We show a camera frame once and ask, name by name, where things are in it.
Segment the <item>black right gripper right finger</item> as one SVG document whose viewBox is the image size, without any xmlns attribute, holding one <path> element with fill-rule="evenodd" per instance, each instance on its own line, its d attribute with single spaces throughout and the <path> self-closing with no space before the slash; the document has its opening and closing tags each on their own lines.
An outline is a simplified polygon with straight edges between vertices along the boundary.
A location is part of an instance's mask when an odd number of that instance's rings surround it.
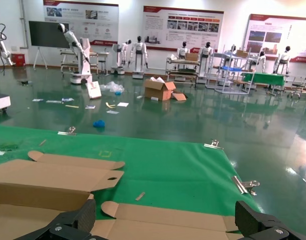
<svg viewBox="0 0 306 240">
<path fill-rule="evenodd" d="M 235 224 L 243 240 L 306 240 L 276 217 L 253 210 L 246 202 L 235 203 Z"/>
</svg>

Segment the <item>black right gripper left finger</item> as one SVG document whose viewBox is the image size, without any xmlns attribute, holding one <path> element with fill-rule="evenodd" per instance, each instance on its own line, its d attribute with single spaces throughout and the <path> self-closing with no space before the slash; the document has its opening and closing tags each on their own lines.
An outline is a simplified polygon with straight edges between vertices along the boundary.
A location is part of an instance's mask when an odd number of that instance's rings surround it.
<svg viewBox="0 0 306 240">
<path fill-rule="evenodd" d="M 96 220 L 96 202 L 87 200 L 78 210 L 62 212 L 47 226 L 19 237 L 20 240 L 96 240 L 91 234 Z"/>
</svg>

